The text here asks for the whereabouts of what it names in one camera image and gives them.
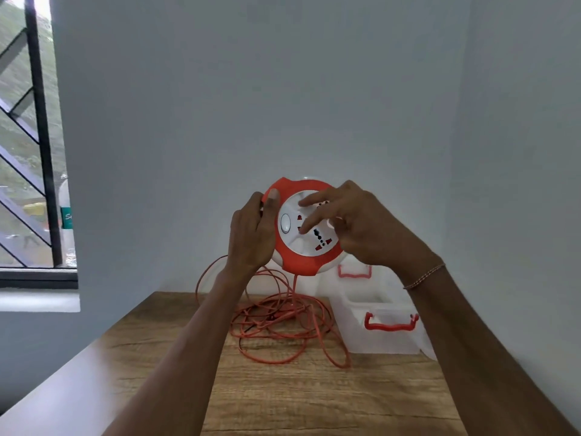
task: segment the person's left hand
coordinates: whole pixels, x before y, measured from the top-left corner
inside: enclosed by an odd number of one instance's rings
[[[232,216],[225,270],[235,278],[250,280],[261,266],[269,262],[274,252],[280,194],[278,190],[270,190],[261,217],[262,196],[262,193],[255,192],[244,208]]]

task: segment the person's right hand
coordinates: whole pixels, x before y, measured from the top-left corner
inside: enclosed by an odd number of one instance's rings
[[[319,206],[300,228],[308,233],[324,219],[334,226],[344,251],[365,264],[388,266],[403,280],[413,282],[441,259],[396,219],[372,193],[352,181],[305,197],[301,206]]]

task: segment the orange cable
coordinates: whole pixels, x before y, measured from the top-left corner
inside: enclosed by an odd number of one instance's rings
[[[225,257],[227,256],[224,255],[214,260],[201,274],[195,291],[198,304],[198,289],[202,278],[204,278],[214,264]],[[232,322],[230,323],[230,335],[238,338],[238,350],[240,353],[258,363],[286,364],[297,359],[306,350],[309,340],[317,339],[325,356],[333,365],[338,368],[351,367],[349,352],[345,343],[343,343],[343,339],[334,329],[335,319],[330,309],[316,297],[295,292],[298,276],[294,276],[292,286],[282,271],[268,269],[265,266],[255,276],[272,277],[277,284],[278,292],[268,295],[258,302],[252,302],[246,288],[244,289],[249,305],[236,309]],[[303,329],[301,332],[282,332],[275,328],[277,325],[293,321],[301,326]],[[327,351],[324,337],[329,333],[337,338],[339,345],[345,352],[345,363],[343,364],[335,361]],[[302,343],[294,355],[286,359],[271,361],[251,355],[245,350],[242,343],[243,340],[248,339],[302,340]]]

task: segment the water bottle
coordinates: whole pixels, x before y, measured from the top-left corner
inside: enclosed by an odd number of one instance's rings
[[[59,206],[61,207],[61,239],[63,250],[63,264],[68,267],[77,266],[77,254],[74,249],[73,215],[71,214],[71,200],[69,197],[69,180],[65,179],[59,188]]]

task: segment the white window ledge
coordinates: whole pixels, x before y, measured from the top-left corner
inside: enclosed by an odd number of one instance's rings
[[[75,290],[0,289],[0,312],[81,312]]]

